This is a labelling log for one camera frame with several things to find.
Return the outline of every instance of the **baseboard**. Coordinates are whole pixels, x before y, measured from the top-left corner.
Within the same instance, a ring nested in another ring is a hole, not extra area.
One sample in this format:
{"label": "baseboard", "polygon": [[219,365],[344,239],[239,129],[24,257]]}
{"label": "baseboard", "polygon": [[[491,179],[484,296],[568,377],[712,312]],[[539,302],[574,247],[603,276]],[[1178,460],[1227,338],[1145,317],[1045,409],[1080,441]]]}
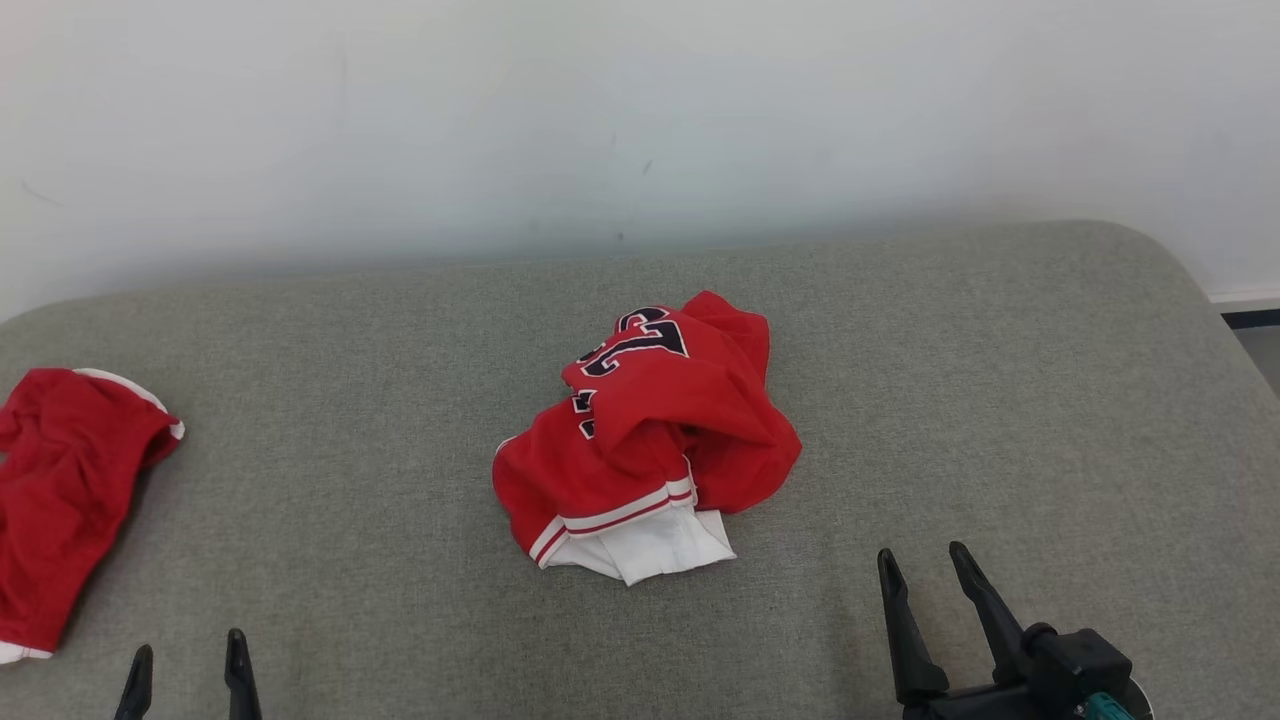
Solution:
{"label": "baseboard", "polygon": [[1280,310],[1280,288],[1251,290],[1245,292],[1211,292],[1208,301],[1213,304],[1215,310],[1224,315],[1229,313]]}

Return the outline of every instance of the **red garment with white trim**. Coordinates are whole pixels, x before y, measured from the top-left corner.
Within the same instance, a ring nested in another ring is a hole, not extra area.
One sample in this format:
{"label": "red garment with white trim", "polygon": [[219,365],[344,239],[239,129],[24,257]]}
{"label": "red garment with white trim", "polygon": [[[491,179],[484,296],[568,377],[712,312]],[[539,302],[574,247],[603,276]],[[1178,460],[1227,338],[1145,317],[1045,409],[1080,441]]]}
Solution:
{"label": "red garment with white trim", "polygon": [[[673,533],[708,557],[732,557],[718,512],[695,515],[691,506],[745,510],[777,491],[800,454],[764,389],[768,323],[703,292],[682,310],[628,313],[614,331],[564,368],[573,395],[499,447],[494,488],[516,541],[545,568],[559,564],[568,539],[617,544],[617,529],[684,509],[678,528],[662,520],[664,537]],[[658,565],[686,569],[699,560],[680,548],[676,555]],[[627,578],[626,568],[614,568]]]}
{"label": "red garment with white trim", "polygon": [[115,542],[138,470],[183,425],[102,370],[36,369],[0,409],[0,662],[49,657]]}

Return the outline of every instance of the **white wall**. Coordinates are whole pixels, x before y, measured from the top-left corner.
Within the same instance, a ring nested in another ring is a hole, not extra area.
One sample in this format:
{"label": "white wall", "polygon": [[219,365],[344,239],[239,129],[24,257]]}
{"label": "white wall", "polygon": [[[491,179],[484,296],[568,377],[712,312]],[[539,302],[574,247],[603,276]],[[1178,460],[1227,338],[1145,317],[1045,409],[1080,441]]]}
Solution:
{"label": "white wall", "polygon": [[1280,297],[1277,38],[1275,0],[0,0],[0,318],[1064,217]]}

